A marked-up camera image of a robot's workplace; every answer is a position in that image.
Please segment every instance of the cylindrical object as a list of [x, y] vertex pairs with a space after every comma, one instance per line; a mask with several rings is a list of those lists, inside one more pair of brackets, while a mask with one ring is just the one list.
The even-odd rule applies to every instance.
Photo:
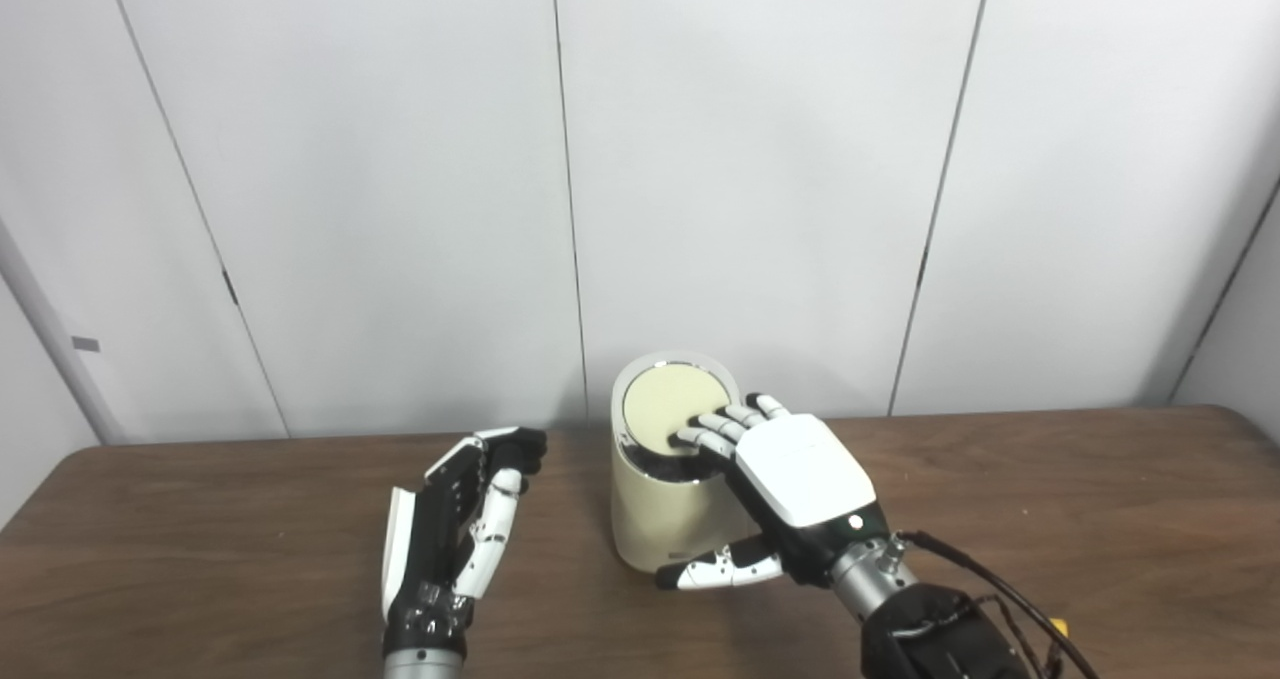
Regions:
[[458, 679], [462, 657], [447, 650], [402, 650], [383, 662], [383, 679]]
[[[831, 568], [831, 588], [849, 614], [865, 621], [886, 600], [915, 583], [915, 574], [901, 562], [882, 562], [886, 543], [860, 542]], [[892, 571], [881, 565], [891, 565]]]
[[690, 560], [749, 533], [746, 511], [721, 473], [667, 437], [690, 418], [739, 402], [717, 361], [666, 351], [626, 366], [613, 384], [613, 539], [641, 571]]

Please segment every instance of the round lid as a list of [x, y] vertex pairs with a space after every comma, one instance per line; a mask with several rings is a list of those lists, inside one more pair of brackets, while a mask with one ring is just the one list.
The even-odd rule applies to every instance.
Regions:
[[636, 443], [666, 456], [691, 455], [694, 450], [673, 448], [667, 437], [689, 425], [699, 414], [709, 414], [730, 404], [728, 391], [719, 379], [700, 366], [668, 363], [641, 372], [622, 397], [622, 418]]

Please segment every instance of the cream cylindrical container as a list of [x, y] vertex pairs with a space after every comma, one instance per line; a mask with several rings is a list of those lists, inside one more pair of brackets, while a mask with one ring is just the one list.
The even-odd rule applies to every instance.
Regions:
[[663, 351], [628, 364], [613, 384], [613, 542], [641, 571], [748, 536], [750, 520], [719, 471], [667, 437], [690, 418], [739, 404], [717, 360]]

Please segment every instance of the robotic arm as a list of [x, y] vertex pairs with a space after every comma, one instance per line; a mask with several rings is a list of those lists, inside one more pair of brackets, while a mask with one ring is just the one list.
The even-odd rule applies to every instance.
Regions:
[[421, 489], [392, 489], [383, 551], [385, 679], [461, 674], [475, 601], [502, 561], [525, 477], [541, 469], [545, 454], [543, 432], [477, 432], [428, 469]]
[[[1047, 679], [1061, 670], [1060, 651], [1096, 679], [1043, 614], [968, 555], [924, 533], [891, 533], [867, 471], [824, 423], [794, 415], [767, 395], [746, 404], [690, 420], [669, 443], [696, 448], [701, 461], [722, 470], [762, 533], [659, 569], [659, 588], [730, 587], [782, 574], [831, 588], [861, 624], [867, 679]], [[1028, 611], [1055, 641], [1047, 665], [1039, 665], [998, 596], [970, 598], [920, 583], [902, 562], [910, 546], [978, 573]], [[988, 601], [1009, 621], [1021, 659], [979, 610]]]

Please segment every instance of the panel seam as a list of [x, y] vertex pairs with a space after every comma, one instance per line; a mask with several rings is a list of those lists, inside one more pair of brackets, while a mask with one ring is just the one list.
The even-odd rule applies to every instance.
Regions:
[[942, 206], [942, 192], [947, 183], [947, 169], [951, 168], [951, 151], [955, 150], [956, 132], [960, 127], [960, 114], [964, 110], [964, 97], [969, 88], [969, 74], [973, 70], [973, 58], [978, 49], [978, 35], [982, 32], [982, 19], [987, 13], [987, 0], [978, 0], [978, 13], [973, 22], [973, 36], [969, 37], [969, 54], [965, 55], [964, 73], [960, 74], [960, 91], [956, 95], [956, 109], [951, 115], [951, 132], [947, 135], [947, 149], [942, 154], [942, 170], [938, 174], [938, 190], [933, 195], [933, 209], [929, 213], [929, 228], [924, 233], [924, 250], [920, 252], [920, 269], [915, 278], [915, 291], [911, 295], [911, 309], [906, 315], [906, 328], [902, 332], [902, 347], [897, 355], [897, 369], [893, 372], [893, 388], [888, 397], [887, 416], [893, 415], [897, 405], [897, 389], [902, 382], [902, 366], [906, 364], [906, 348], [911, 341], [911, 328], [915, 324], [915, 310], [920, 304], [920, 288], [924, 286], [924, 272], [929, 261], [929, 249], [933, 245], [933, 231], [938, 223], [938, 208]]
[[[147, 88], [151, 90], [151, 99], [155, 101], [156, 109], [160, 111], [160, 120], [164, 123], [165, 132], [169, 135], [169, 143], [173, 146], [174, 155], [178, 158], [178, 165], [182, 168], [182, 176], [187, 181], [187, 188], [191, 191], [191, 199], [196, 205], [196, 213], [200, 215], [200, 222], [205, 227], [205, 233], [209, 236], [209, 245], [214, 250], [214, 258], [218, 259], [219, 269], [223, 275], [227, 275], [227, 261], [223, 259], [223, 252], [218, 247], [218, 240], [214, 238], [214, 231], [209, 224], [209, 215], [205, 213], [205, 205], [200, 201], [200, 192], [196, 190], [196, 182], [191, 177], [191, 169], [187, 167], [187, 156], [182, 151], [182, 146], [178, 143], [178, 135], [173, 129], [173, 123], [169, 120], [169, 110], [165, 109], [164, 101], [160, 99], [160, 90], [156, 87], [155, 77], [151, 76], [151, 67], [147, 64], [146, 55], [142, 54], [142, 44], [138, 42], [138, 35], [133, 31], [133, 22], [129, 19], [129, 13], [124, 9], [124, 0], [115, 0], [115, 9], [120, 13], [120, 19], [124, 22], [124, 31], [129, 35], [129, 44], [133, 45], [133, 54], [138, 58], [138, 64], [142, 67], [142, 74], [147, 79]], [[244, 316], [244, 307], [237, 302], [236, 310], [239, 314], [241, 324], [244, 328], [244, 336], [248, 338], [248, 345], [253, 351], [253, 360], [257, 361], [259, 370], [262, 373], [262, 380], [266, 383], [266, 391], [271, 396], [271, 404], [275, 406], [275, 414], [280, 419], [280, 427], [284, 428], [284, 437], [293, 437], [289, 432], [289, 423], [284, 419], [284, 410], [280, 407], [280, 400], [275, 393], [275, 387], [271, 384], [271, 377], [266, 373], [266, 365], [262, 363], [262, 352], [257, 347], [257, 341], [253, 340], [253, 332], [248, 328], [248, 319]]]
[[561, 46], [559, 0], [552, 0], [556, 17], [556, 69], [561, 92], [561, 132], [564, 137], [564, 188], [568, 195], [568, 236], [573, 250], [573, 296], [577, 300], [577, 350], [582, 366], [582, 424], [590, 420], [586, 382], [586, 327], [582, 324], [582, 278], [577, 261], [577, 218], [573, 214], [573, 169], [568, 151], [568, 109], [564, 102], [564, 54]]
[[1213, 309], [1210, 310], [1208, 319], [1204, 320], [1204, 327], [1201, 328], [1199, 336], [1196, 337], [1196, 343], [1192, 346], [1192, 351], [1187, 356], [1187, 361], [1183, 363], [1183, 368], [1178, 373], [1174, 388], [1169, 391], [1169, 396], [1165, 398], [1166, 405], [1174, 402], [1174, 397], [1178, 396], [1178, 389], [1180, 389], [1183, 387], [1183, 382], [1187, 380], [1187, 374], [1192, 370], [1192, 361], [1194, 361], [1196, 355], [1199, 354], [1204, 340], [1208, 338], [1208, 332], [1213, 327], [1213, 322], [1217, 319], [1219, 311], [1222, 309], [1222, 304], [1226, 301], [1226, 295], [1230, 293], [1231, 287], [1235, 286], [1235, 278], [1240, 274], [1240, 268], [1244, 266], [1244, 260], [1248, 259], [1249, 251], [1253, 249], [1253, 242], [1257, 241], [1258, 234], [1262, 232], [1262, 224], [1267, 220], [1267, 215], [1271, 214], [1271, 208], [1275, 205], [1276, 195], [1280, 195], [1280, 178], [1276, 178], [1276, 183], [1271, 187], [1271, 196], [1262, 206], [1262, 211], [1258, 214], [1258, 220], [1253, 224], [1253, 231], [1249, 232], [1249, 238], [1244, 241], [1244, 247], [1240, 249], [1240, 255], [1235, 259], [1235, 266], [1231, 268], [1231, 273], [1226, 277], [1226, 282], [1222, 284], [1222, 291], [1219, 292], [1217, 301], [1213, 302]]

